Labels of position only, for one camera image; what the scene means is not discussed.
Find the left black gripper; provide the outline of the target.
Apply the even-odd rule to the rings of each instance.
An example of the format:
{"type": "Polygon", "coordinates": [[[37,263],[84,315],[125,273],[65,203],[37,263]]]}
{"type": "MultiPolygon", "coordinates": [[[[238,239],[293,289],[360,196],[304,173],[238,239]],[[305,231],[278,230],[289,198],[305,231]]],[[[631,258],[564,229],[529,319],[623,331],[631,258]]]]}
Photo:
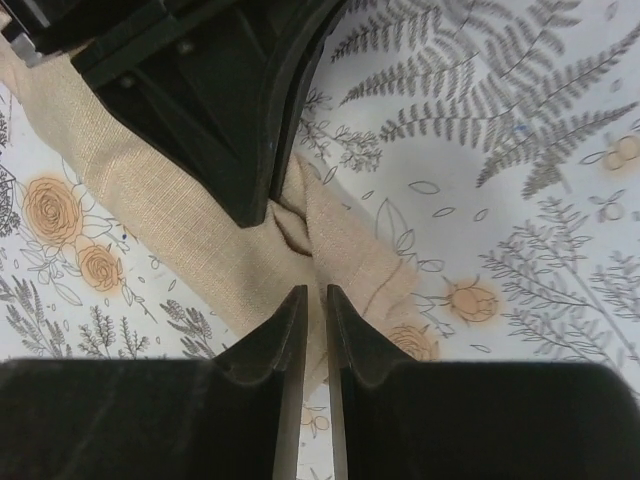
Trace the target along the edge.
{"type": "Polygon", "coordinates": [[[241,228],[265,218],[275,136],[259,107],[296,1],[4,1],[1,80],[72,60],[104,108],[241,228]]]}

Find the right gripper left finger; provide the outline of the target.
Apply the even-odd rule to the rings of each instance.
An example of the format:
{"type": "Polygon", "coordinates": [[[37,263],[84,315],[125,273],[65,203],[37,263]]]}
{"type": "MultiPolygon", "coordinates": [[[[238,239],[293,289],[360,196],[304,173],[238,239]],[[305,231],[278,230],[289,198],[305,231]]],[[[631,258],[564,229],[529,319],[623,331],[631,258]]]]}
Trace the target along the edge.
{"type": "Polygon", "coordinates": [[[5,479],[292,479],[308,292],[209,360],[12,360],[5,479]]]}

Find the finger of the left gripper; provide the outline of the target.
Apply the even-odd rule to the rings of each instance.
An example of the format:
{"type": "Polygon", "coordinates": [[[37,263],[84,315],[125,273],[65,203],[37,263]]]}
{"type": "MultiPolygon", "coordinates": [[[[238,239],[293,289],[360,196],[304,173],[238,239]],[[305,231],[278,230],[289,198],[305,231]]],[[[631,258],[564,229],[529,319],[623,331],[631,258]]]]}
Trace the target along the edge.
{"type": "Polygon", "coordinates": [[[299,1],[295,16],[287,28],[285,45],[288,48],[285,67],[291,75],[286,81],[286,96],[281,129],[274,158],[271,180],[271,198],[279,200],[282,194],[289,156],[311,81],[317,70],[328,36],[344,17],[349,1],[299,1]]]}

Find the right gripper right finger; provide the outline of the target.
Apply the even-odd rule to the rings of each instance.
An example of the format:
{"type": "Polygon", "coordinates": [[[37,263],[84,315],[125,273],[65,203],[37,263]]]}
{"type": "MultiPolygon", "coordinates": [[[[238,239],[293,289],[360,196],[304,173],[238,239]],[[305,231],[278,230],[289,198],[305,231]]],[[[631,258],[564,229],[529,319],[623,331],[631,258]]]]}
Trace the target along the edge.
{"type": "Polygon", "coordinates": [[[635,479],[639,409],[611,369],[421,362],[327,291],[339,479],[635,479]]]}

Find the beige linen napkin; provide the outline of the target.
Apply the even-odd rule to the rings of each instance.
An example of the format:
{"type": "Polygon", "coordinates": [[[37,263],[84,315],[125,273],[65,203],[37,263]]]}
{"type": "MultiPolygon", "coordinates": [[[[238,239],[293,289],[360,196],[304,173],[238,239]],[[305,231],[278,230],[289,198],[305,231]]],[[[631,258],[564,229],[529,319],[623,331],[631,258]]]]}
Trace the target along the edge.
{"type": "Polygon", "coordinates": [[[290,290],[309,292],[305,389],[327,377],[327,289],[343,289],[385,334],[419,318],[418,278],[292,156],[282,197],[243,229],[187,173],[111,117],[66,56],[28,68],[1,46],[1,80],[35,133],[89,191],[238,336],[267,320],[290,290]]]}

